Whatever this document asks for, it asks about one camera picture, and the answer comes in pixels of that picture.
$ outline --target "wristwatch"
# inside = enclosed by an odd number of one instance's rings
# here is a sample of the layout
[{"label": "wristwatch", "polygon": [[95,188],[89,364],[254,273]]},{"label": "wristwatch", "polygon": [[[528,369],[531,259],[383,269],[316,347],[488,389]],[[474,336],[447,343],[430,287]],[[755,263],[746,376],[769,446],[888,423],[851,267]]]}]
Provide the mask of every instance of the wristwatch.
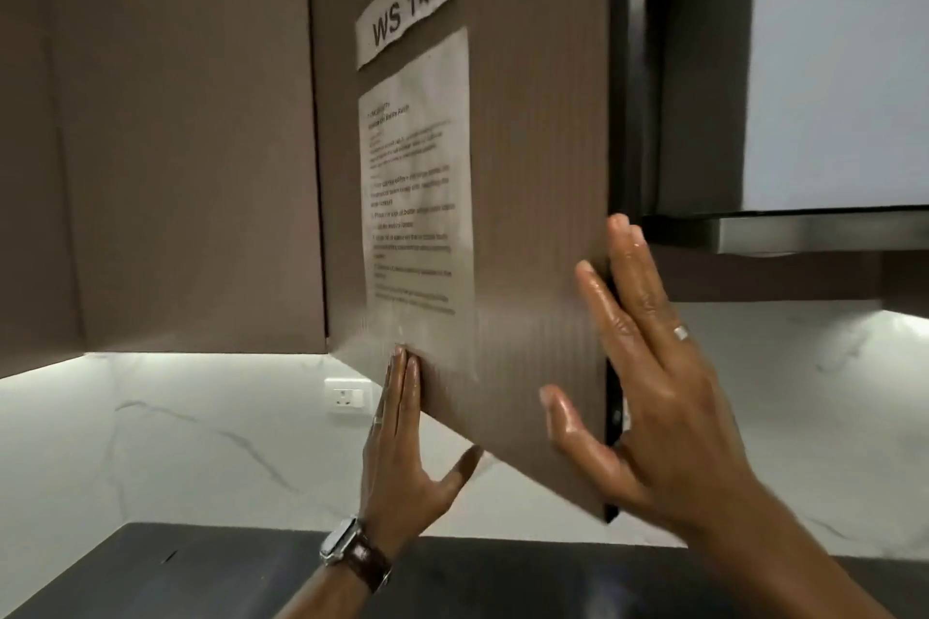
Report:
[{"label": "wristwatch", "polygon": [[322,542],[319,557],[326,566],[343,562],[364,580],[372,593],[388,583],[390,560],[364,534],[358,518],[346,519]]}]

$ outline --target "forearm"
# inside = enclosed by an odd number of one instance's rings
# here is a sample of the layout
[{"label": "forearm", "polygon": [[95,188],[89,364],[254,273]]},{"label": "forearm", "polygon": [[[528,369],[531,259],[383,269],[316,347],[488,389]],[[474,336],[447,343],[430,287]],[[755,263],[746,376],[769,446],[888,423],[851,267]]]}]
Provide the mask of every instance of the forearm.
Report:
[{"label": "forearm", "polygon": [[692,547],[746,606],[777,619],[891,619],[761,485]]},{"label": "forearm", "polygon": [[276,619],[354,619],[370,595],[371,590],[350,567],[322,566]]}]

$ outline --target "electrical outlet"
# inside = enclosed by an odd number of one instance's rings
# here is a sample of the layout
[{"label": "electrical outlet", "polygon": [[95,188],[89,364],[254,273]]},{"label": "electrical outlet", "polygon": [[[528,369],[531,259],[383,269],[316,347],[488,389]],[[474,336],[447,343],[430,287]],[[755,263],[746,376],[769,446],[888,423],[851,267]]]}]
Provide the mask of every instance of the electrical outlet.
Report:
[{"label": "electrical outlet", "polygon": [[371,415],[371,382],[367,379],[326,379],[325,394],[330,414]]}]

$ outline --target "watch strap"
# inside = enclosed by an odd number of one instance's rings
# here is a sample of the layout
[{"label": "watch strap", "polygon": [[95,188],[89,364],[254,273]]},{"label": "watch strap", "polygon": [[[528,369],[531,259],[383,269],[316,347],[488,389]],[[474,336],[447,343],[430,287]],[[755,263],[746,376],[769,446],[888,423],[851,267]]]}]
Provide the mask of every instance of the watch strap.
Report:
[{"label": "watch strap", "polygon": [[355,536],[355,540],[345,550],[342,560],[365,582],[372,594],[377,592],[390,576],[390,560],[363,532]]}]

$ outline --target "white marble backsplash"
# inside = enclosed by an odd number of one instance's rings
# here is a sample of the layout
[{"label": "white marble backsplash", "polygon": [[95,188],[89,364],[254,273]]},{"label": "white marble backsplash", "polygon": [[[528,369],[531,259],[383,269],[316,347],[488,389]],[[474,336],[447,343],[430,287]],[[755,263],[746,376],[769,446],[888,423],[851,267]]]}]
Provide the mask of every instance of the white marble backsplash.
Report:
[{"label": "white marble backsplash", "polygon": [[[868,302],[683,304],[759,476],[830,552],[929,559],[929,321]],[[328,530],[357,509],[363,420],[329,356],[91,354],[0,381],[0,615],[127,521]],[[425,417],[426,469],[467,443]],[[432,533],[664,545],[499,461]]]}]

